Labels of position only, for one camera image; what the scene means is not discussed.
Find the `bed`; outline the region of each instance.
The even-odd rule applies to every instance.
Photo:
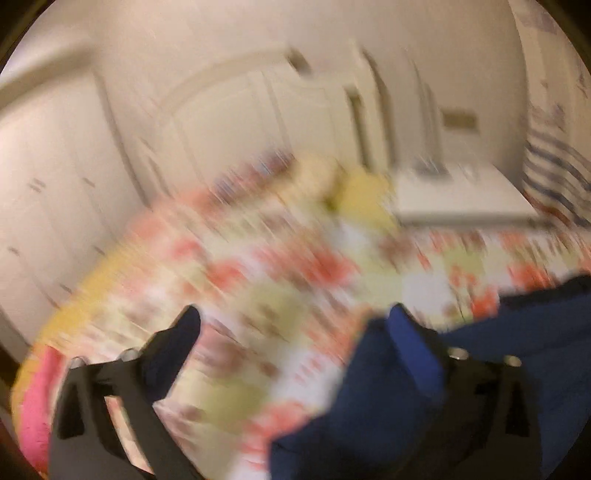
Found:
[[[374,73],[352,53],[349,72],[310,77],[295,52],[271,48],[198,72],[160,103],[153,135],[138,138],[160,198],[41,332],[12,390],[17,431],[47,345],[115,359],[196,304],[202,336],[154,408],[207,478],[266,478],[269,441],[330,404],[372,315],[400,301],[448,330],[494,315],[499,292],[591,270],[576,232],[401,229],[380,213],[392,194],[387,136]],[[232,172],[269,150],[305,168],[267,171],[220,201]],[[107,402],[149,471],[121,405]]]

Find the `arched headboard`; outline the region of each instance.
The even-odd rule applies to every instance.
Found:
[[[277,46],[185,80],[160,103],[154,138],[140,143],[157,190],[207,183],[275,148],[386,172],[374,73],[355,43],[352,57],[349,72],[311,77],[294,67],[297,52]]]

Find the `striped curtain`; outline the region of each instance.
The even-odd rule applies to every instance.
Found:
[[[591,76],[535,0],[509,0],[521,37],[530,107],[524,193],[550,219],[591,227]]]

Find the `metal screw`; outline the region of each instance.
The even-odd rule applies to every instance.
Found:
[[[139,352],[135,348],[128,348],[119,355],[119,360],[131,362],[139,357]]]
[[[74,368],[83,367],[85,365],[88,365],[87,358],[83,356],[75,356],[72,360],[70,360],[70,365],[68,366],[68,368],[72,370]]]
[[[507,355],[503,361],[505,362],[505,365],[509,365],[510,367],[520,367],[521,366],[521,360],[513,355]]]
[[[448,348],[447,354],[455,360],[468,360],[470,358],[470,354],[466,352],[463,348]]]

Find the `white nightstand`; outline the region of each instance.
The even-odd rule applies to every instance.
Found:
[[[394,177],[392,213],[403,224],[527,224],[540,216],[513,184],[490,164],[462,169],[436,179],[413,169]]]

